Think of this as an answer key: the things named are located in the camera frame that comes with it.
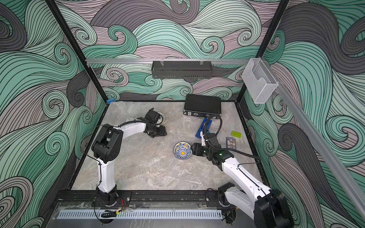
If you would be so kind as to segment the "blue patterned ceramic bowl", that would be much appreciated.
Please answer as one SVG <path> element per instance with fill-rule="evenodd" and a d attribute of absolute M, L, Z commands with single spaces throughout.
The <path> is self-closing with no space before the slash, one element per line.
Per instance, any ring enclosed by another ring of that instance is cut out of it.
<path fill-rule="evenodd" d="M 183 161 L 190 159 L 193 154 L 191 146 L 187 142 L 177 143 L 174 147 L 173 153 L 177 159 Z"/>

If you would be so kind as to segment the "clear bubble wrap sheet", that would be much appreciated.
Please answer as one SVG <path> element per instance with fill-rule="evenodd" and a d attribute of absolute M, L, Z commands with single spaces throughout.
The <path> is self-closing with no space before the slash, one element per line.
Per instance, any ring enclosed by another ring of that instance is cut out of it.
<path fill-rule="evenodd" d="M 206 190 L 217 189 L 231 179 L 204 157 L 177 159 L 178 142 L 196 142 L 194 137 L 170 134 L 150 138 L 140 133 L 122 141 L 115 160 L 119 190 Z"/>

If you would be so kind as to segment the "yellow patterned ceramic bowl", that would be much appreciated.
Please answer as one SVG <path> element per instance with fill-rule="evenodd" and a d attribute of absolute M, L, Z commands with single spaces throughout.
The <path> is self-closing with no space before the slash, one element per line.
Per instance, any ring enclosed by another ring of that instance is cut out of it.
<path fill-rule="evenodd" d="M 159 120 L 158 120 L 158 124 L 163 124 L 165 121 L 165 115 L 162 112 L 158 112 L 158 114 L 160 115 Z"/>

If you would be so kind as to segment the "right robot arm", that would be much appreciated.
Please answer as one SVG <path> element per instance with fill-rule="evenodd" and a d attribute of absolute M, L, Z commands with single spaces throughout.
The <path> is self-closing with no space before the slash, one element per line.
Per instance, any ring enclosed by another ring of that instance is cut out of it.
<path fill-rule="evenodd" d="M 223 190 L 223 202 L 238 207 L 258 228 L 292 228 L 294 220 L 285 195 L 261 183 L 238 162 L 229 149 L 220 146 L 214 133 L 201 132 L 201 143 L 192 145 L 192 153 L 206 157 L 230 176 L 238 187 Z"/>

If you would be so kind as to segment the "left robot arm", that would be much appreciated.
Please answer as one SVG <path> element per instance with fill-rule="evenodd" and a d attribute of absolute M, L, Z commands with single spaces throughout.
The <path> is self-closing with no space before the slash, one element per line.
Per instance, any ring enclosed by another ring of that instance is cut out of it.
<path fill-rule="evenodd" d="M 162 125 L 162 113 L 150 109 L 144 117 L 122 123 L 117 126 L 104 124 L 92 144 L 92 152 L 98 163 L 99 184 L 96 193 L 107 205 L 117 201 L 117 184 L 115 181 L 115 159 L 118 157 L 122 141 L 139 133 L 145 133 L 151 138 L 167 136 Z"/>

